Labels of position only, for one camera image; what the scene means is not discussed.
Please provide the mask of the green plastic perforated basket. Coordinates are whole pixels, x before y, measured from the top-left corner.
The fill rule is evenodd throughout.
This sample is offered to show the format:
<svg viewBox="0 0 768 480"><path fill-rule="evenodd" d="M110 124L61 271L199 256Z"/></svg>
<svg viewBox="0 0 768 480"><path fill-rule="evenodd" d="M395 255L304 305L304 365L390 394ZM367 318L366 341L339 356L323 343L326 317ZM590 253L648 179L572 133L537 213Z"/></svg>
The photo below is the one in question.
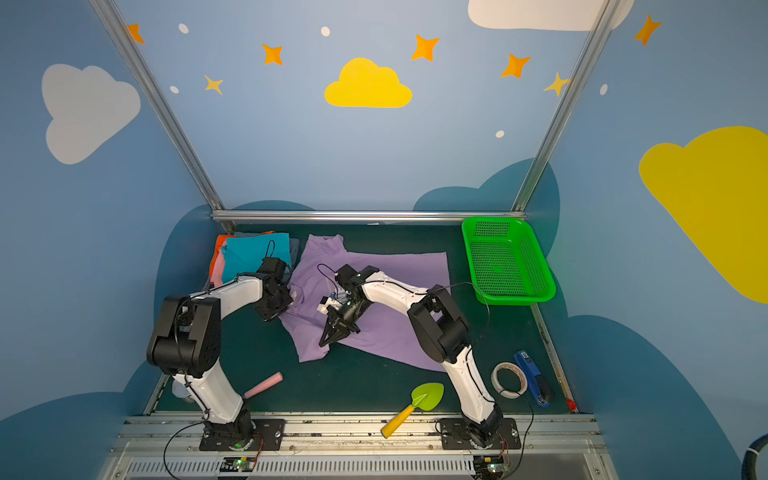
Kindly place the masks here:
<svg viewBox="0 0 768 480"><path fill-rule="evenodd" d="M556 284L534 230L517 218L472 217L461 225L476 298L489 306L552 300Z"/></svg>

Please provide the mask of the purple t shirt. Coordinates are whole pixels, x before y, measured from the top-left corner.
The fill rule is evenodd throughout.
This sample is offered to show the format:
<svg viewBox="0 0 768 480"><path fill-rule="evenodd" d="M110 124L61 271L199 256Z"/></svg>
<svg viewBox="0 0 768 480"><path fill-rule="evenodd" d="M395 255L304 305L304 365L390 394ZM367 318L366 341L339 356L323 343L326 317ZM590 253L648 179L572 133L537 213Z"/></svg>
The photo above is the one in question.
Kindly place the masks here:
<svg viewBox="0 0 768 480"><path fill-rule="evenodd" d="M358 272L368 266L378 269L376 282L372 286L380 289L385 285L403 296L412 292L421 294L435 285L447 287L450 284L447 254L444 252L402 255L354 253L346 250L344 238L340 235L309 236L291 277L294 302L280 316L301 363L320 360L329 352L327 346L319 345L327 316L318 310L318 306L324 297L342 291L329 278L344 265ZM383 284L381 281L385 276L389 281ZM444 371L443 366L432 360L419 345L406 312L400 313L375 303L356 325L360 331L343 339L343 345L419 369Z"/></svg>

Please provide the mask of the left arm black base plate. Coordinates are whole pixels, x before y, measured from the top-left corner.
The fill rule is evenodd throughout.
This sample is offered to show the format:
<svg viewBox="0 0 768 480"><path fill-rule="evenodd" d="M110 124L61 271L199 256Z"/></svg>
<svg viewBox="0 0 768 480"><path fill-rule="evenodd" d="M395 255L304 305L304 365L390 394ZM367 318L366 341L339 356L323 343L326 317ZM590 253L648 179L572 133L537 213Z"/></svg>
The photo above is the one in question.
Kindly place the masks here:
<svg viewBox="0 0 768 480"><path fill-rule="evenodd" d="M204 452L277 451L285 421L282 419L241 419L226 424L203 423L199 450Z"/></svg>

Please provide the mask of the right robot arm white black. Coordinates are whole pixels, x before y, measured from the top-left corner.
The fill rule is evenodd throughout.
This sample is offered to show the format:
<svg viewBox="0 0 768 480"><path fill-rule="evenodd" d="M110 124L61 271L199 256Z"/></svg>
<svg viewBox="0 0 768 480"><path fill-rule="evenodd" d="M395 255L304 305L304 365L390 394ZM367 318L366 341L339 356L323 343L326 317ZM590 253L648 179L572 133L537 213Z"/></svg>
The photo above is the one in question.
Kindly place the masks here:
<svg viewBox="0 0 768 480"><path fill-rule="evenodd" d="M318 311L326 316L326 323L319 345L327 346L359 333L357 321L373 304L405 315L421 349L448 374L469 439L480 448L489 447L503 413L482 380L469 323L448 288L439 284L429 289L412 286L373 266L357 271L344 265L336 272L335 281L345 296L321 299Z"/></svg>

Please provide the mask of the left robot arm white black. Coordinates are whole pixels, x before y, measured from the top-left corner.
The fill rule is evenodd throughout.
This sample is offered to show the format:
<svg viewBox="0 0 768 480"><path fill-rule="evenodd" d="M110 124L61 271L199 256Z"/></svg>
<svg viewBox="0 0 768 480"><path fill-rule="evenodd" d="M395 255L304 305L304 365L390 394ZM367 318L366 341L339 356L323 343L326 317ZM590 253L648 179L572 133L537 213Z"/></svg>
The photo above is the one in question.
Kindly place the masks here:
<svg viewBox="0 0 768 480"><path fill-rule="evenodd" d="M169 296L161 305L147 362L184 386L211 435L241 441L253 436L250 413L220 364L222 323L246 306L265 321L283 314L292 304L284 282L287 269L283 260L266 257L254 272L203 292Z"/></svg>

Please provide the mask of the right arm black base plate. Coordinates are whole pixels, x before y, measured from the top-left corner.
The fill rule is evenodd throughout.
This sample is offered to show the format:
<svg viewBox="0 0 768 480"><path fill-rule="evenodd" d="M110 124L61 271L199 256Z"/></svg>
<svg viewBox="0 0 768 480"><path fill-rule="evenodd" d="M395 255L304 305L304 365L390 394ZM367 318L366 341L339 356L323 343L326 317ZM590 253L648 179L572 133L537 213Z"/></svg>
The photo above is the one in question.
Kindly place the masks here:
<svg viewBox="0 0 768 480"><path fill-rule="evenodd" d="M522 434L512 418L503 418L499 428L485 443L473 440L462 418L440 418L436 422L444 450L510 450L522 449Z"/></svg>

